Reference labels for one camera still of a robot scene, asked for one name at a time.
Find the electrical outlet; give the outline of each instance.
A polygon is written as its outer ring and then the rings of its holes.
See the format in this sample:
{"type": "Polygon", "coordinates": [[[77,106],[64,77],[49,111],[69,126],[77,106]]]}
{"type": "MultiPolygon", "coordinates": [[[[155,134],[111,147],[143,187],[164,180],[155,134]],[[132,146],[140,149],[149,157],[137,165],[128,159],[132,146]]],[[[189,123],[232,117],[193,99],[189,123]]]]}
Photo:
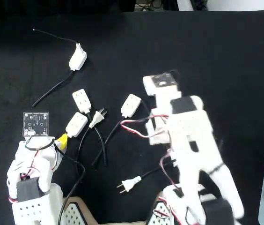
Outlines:
{"type": "Polygon", "coordinates": [[[136,112],[138,106],[140,105],[140,102],[141,98],[137,97],[136,95],[130,94],[121,108],[122,116],[125,118],[132,117],[136,112]]]}
{"type": "Polygon", "coordinates": [[[90,101],[84,89],[76,91],[72,94],[76,105],[81,113],[88,113],[91,109],[90,101]]]}
{"type": "Polygon", "coordinates": [[[66,133],[68,137],[77,137],[82,129],[87,124],[88,119],[86,116],[79,112],[76,112],[66,127],[66,133]]]}

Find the white power plug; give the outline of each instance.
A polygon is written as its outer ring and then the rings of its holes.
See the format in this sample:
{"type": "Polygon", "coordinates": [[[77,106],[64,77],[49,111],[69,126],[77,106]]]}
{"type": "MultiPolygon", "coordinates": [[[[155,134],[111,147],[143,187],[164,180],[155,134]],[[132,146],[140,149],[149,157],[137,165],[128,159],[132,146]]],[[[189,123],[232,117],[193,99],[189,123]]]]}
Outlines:
{"type": "Polygon", "coordinates": [[[77,137],[82,129],[87,124],[88,119],[86,116],[76,112],[66,127],[66,133],[69,138],[77,137]]]}
{"type": "Polygon", "coordinates": [[[136,95],[130,94],[121,108],[122,116],[125,118],[132,117],[136,112],[138,106],[140,105],[140,102],[141,98],[137,97],[136,95]]]}
{"type": "Polygon", "coordinates": [[[76,50],[71,57],[68,65],[72,71],[80,70],[87,58],[86,52],[81,48],[80,43],[76,44],[76,50]]]}
{"type": "Polygon", "coordinates": [[[72,94],[72,96],[76,105],[79,108],[79,111],[81,113],[89,113],[89,110],[91,109],[91,104],[85,90],[81,89],[79,91],[76,91],[72,94]]]}
{"type": "Polygon", "coordinates": [[[134,177],[133,179],[122,180],[122,183],[118,185],[117,188],[124,186],[124,189],[120,192],[120,194],[123,192],[129,192],[134,187],[134,185],[140,181],[141,181],[140,176],[134,177]]]}

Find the perforated plate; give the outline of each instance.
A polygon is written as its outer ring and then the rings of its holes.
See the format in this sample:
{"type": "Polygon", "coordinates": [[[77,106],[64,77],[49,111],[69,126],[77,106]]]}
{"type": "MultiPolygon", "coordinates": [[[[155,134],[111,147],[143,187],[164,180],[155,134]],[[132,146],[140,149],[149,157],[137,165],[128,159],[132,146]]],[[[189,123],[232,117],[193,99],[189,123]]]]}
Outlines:
{"type": "Polygon", "coordinates": [[[171,225],[171,213],[166,207],[166,205],[163,202],[157,202],[155,210],[158,210],[160,212],[163,212],[167,215],[170,215],[169,217],[160,218],[152,213],[151,218],[148,219],[147,225],[171,225]]]}
{"type": "Polygon", "coordinates": [[[66,225],[87,225],[79,206],[76,203],[70,203],[63,213],[66,225]]]}

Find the power plug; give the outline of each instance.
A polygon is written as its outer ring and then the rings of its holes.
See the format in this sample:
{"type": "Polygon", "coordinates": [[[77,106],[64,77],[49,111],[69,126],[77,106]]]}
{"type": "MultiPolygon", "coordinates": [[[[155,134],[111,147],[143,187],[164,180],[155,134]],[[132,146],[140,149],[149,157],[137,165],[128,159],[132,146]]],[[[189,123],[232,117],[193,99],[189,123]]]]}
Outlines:
{"type": "Polygon", "coordinates": [[[91,104],[84,89],[78,90],[72,94],[76,105],[81,113],[89,113],[91,104]]]}
{"type": "Polygon", "coordinates": [[[67,136],[69,138],[73,136],[77,137],[85,127],[87,122],[88,119],[86,116],[82,115],[79,112],[76,112],[66,127],[67,136]]]}
{"type": "Polygon", "coordinates": [[[80,43],[76,43],[76,50],[68,65],[72,71],[80,70],[87,58],[86,52],[81,48],[80,43]]]}
{"type": "Polygon", "coordinates": [[[121,108],[122,116],[125,118],[132,117],[136,112],[138,106],[140,105],[140,102],[141,98],[137,97],[136,95],[130,94],[121,108]]]}

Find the wire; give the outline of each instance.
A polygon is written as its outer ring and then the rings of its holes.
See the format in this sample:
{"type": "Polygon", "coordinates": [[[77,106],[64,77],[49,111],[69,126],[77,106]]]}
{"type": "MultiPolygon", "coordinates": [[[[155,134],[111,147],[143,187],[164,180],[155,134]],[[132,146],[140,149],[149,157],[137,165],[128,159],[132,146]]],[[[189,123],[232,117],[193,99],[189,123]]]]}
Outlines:
{"type": "Polygon", "coordinates": [[[66,40],[66,41],[71,41],[71,42],[74,42],[75,44],[77,44],[78,42],[73,40],[73,39],[69,39],[69,38],[64,38],[64,37],[59,37],[59,36],[56,36],[54,34],[51,34],[49,32],[46,32],[46,31],[43,31],[43,30],[39,30],[39,29],[32,29],[33,31],[37,31],[37,32],[40,32],[40,33],[43,33],[43,34],[47,34],[47,35],[50,35],[52,37],[55,37],[55,38],[58,38],[58,39],[62,39],[62,40],[66,40]]]}
{"type": "Polygon", "coordinates": [[[173,208],[171,206],[169,208],[170,208],[171,214],[173,214],[173,216],[175,217],[175,219],[178,221],[179,225],[182,225],[182,223],[178,219],[178,216],[177,216],[176,212],[173,210],[173,208]]]}
{"type": "Polygon", "coordinates": [[[127,127],[127,126],[125,126],[124,124],[125,124],[125,123],[133,123],[133,122],[143,122],[143,121],[145,121],[145,120],[147,120],[147,119],[151,119],[151,118],[154,118],[154,117],[163,117],[163,118],[167,118],[168,115],[164,115],[164,114],[161,114],[161,115],[152,115],[152,116],[148,116],[148,117],[142,118],[142,119],[140,119],[140,120],[123,120],[123,121],[121,121],[120,124],[121,124],[122,128],[128,130],[128,131],[131,132],[131,133],[137,134],[137,135],[140,136],[140,137],[150,138],[150,137],[153,137],[153,136],[155,136],[155,135],[161,134],[162,132],[165,131],[165,129],[161,129],[161,130],[155,132],[155,133],[152,134],[152,135],[143,135],[141,132],[139,132],[139,131],[137,131],[137,130],[134,130],[134,129],[130,128],[130,127],[127,127]]]}
{"type": "Polygon", "coordinates": [[[48,144],[45,145],[45,146],[41,146],[41,147],[39,147],[39,148],[30,148],[30,147],[28,147],[27,145],[29,144],[29,142],[31,141],[31,139],[32,139],[33,137],[36,137],[36,135],[31,136],[31,137],[26,141],[26,143],[25,143],[25,148],[29,149],[30,151],[39,151],[39,150],[43,150],[43,149],[49,148],[49,147],[50,147],[51,145],[53,145],[54,142],[55,142],[55,138],[52,138],[52,140],[50,141],[50,143],[48,143],[48,144]]]}
{"type": "Polygon", "coordinates": [[[145,103],[145,101],[144,101],[144,100],[141,100],[140,103],[141,103],[141,104],[143,105],[143,107],[145,108],[145,110],[146,110],[148,116],[150,116],[150,115],[151,115],[151,111],[149,110],[149,108],[148,108],[147,104],[145,103]]]}
{"type": "MultiPolygon", "coordinates": [[[[118,126],[120,125],[120,123],[124,120],[124,117],[122,117],[114,126],[114,128],[111,130],[111,132],[109,133],[109,135],[107,136],[104,144],[106,145],[108,143],[108,141],[111,139],[111,137],[114,135],[116,129],[118,128],[118,126]]],[[[101,155],[103,153],[103,148],[101,148],[101,150],[99,151],[99,153],[97,154],[97,156],[95,157],[94,161],[92,162],[92,166],[95,166],[95,168],[97,167],[97,163],[99,162],[99,159],[101,158],[101,155]]]]}
{"type": "MultiPolygon", "coordinates": [[[[87,117],[88,117],[88,119],[91,122],[92,119],[91,119],[90,113],[87,113],[87,117]]],[[[101,141],[101,144],[102,144],[104,165],[106,166],[107,165],[107,156],[106,156],[105,143],[104,143],[104,140],[102,138],[102,135],[100,134],[100,132],[98,131],[98,129],[96,127],[94,127],[94,129],[95,129],[96,133],[98,134],[98,136],[100,138],[100,141],[101,141]]]]}
{"type": "MultiPolygon", "coordinates": [[[[80,145],[79,145],[79,148],[78,148],[78,151],[77,151],[77,161],[79,161],[79,156],[80,156],[81,146],[82,146],[82,143],[83,143],[83,141],[84,141],[84,138],[86,137],[86,134],[88,133],[89,130],[90,130],[90,127],[87,128],[87,130],[85,131],[84,135],[83,135],[82,138],[81,138],[80,145]]],[[[77,174],[78,174],[78,176],[79,176],[80,174],[79,174],[78,165],[76,165],[76,172],[77,172],[77,174]]]]}
{"type": "Polygon", "coordinates": [[[142,10],[146,9],[146,10],[148,10],[148,11],[154,11],[153,9],[151,9],[151,8],[148,7],[148,6],[149,6],[148,3],[145,4],[144,6],[142,6],[142,5],[138,4],[138,3],[136,3],[136,5],[139,6],[139,7],[141,7],[142,10]]]}
{"type": "Polygon", "coordinates": [[[72,161],[73,163],[78,164],[81,168],[82,168],[82,174],[81,176],[78,178],[77,182],[73,185],[72,189],[70,190],[70,192],[68,193],[68,195],[66,196],[66,199],[64,200],[62,206],[61,206],[61,210],[58,216],[58,225],[60,225],[61,223],[61,217],[62,217],[62,213],[66,207],[66,203],[68,201],[68,199],[70,198],[70,196],[72,195],[72,193],[74,192],[74,190],[76,189],[76,187],[79,185],[79,183],[81,182],[81,180],[83,179],[84,175],[85,175],[85,167],[83,166],[82,163],[74,160],[73,158],[69,157],[68,155],[66,155],[65,153],[63,153],[56,145],[55,145],[55,150],[57,152],[59,152],[63,157],[67,158],[68,160],[72,161]]]}
{"type": "Polygon", "coordinates": [[[50,90],[48,90],[45,94],[43,94],[35,103],[33,103],[32,108],[34,108],[38,103],[40,103],[45,97],[47,97],[48,95],[53,93],[57,87],[62,85],[65,81],[69,80],[73,75],[74,75],[74,71],[71,70],[71,72],[69,73],[69,75],[65,79],[63,79],[59,83],[55,84],[50,90]]]}
{"type": "Polygon", "coordinates": [[[11,198],[10,196],[8,197],[8,200],[9,200],[9,202],[12,203],[12,204],[18,202],[17,199],[11,198]]]}
{"type": "Polygon", "coordinates": [[[178,186],[174,183],[174,181],[170,178],[170,176],[167,174],[167,172],[166,172],[165,169],[164,169],[163,161],[164,161],[165,158],[167,158],[167,157],[169,157],[169,156],[170,156],[170,155],[169,155],[169,152],[167,152],[166,155],[162,156],[162,158],[160,159],[159,165],[160,165],[160,167],[161,167],[163,173],[164,173],[164,174],[167,176],[167,178],[169,179],[170,183],[171,183],[173,186],[175,186],[175,188],[176,188],[178,191],[180,191],[180,189],[178,188],[178,186]]]}
{"type": "MultiPolygon", "coordinates": [[[[176,161],[176,160],[174,159],[174,160],[171,160],[171,161],[168,162],[168,163],[164,163],[164,164],[163,164],[163,167],[168,166],[168,165],[172,165],[175,161],[176,161]]],[[[161,170],[161,169],[162,169],[162,168],[161,168],[160,166],[158,166],[158,167],[156,167],[155,169],[152,169],[152,170],[146,172],[145,174],[141,175],[140,177],[141,177],[141,179],[144,179],[144,178],[147,177],[148,175],[150,175],[150,174],[152,174],[152,173],[154,173],[154,172],[156,172],[156,171],[158,171],[158,170],[161,170]]]]}

